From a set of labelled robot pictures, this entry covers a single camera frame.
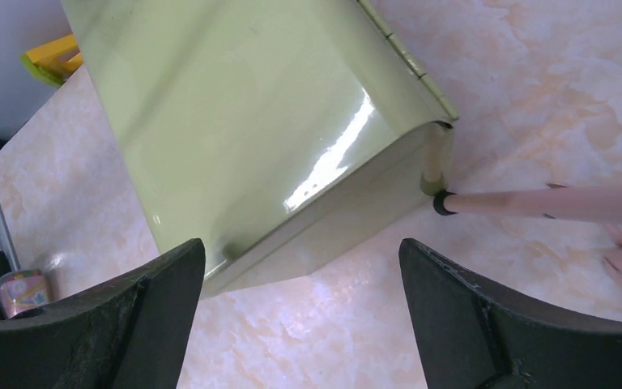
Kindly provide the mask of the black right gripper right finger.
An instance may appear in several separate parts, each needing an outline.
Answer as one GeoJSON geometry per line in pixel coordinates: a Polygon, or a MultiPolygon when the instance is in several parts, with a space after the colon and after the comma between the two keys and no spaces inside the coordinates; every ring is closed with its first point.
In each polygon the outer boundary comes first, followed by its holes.
{"type": "Polygon", "coordinates": [[[529,297],[413,238],[398,250],[431,388],[622,388],[622,322],[529,297]]]}

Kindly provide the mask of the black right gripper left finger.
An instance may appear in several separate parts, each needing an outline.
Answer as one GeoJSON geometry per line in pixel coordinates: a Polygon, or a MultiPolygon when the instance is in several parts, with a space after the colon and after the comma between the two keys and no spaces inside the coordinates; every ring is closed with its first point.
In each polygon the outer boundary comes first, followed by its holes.
{"type": "Polygon", "coordinates": [[[0,320],[0,388],[174,388],[206,265],[190,239],[132,271],[0,320]]]}

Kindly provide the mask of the green metal drawer box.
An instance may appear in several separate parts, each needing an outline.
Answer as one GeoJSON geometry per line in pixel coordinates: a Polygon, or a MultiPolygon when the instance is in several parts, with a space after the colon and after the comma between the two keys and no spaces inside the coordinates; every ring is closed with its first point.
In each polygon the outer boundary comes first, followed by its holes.
{"type": "Polygon", "coordinates": [[[367,1],[65,1],[161,252],[307,276],[445,187],[457,110],[367,1]]]}

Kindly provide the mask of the pink capped tube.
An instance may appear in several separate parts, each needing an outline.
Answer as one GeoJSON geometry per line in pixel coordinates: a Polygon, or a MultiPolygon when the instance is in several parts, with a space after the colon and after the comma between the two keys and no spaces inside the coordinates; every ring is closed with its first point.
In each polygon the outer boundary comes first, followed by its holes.
{"type": "Polygon", "coordinates": [[[0,277],[0,306],[6,318],[52,301],[49,280],[38,269],[12,271],[0,277]]]}

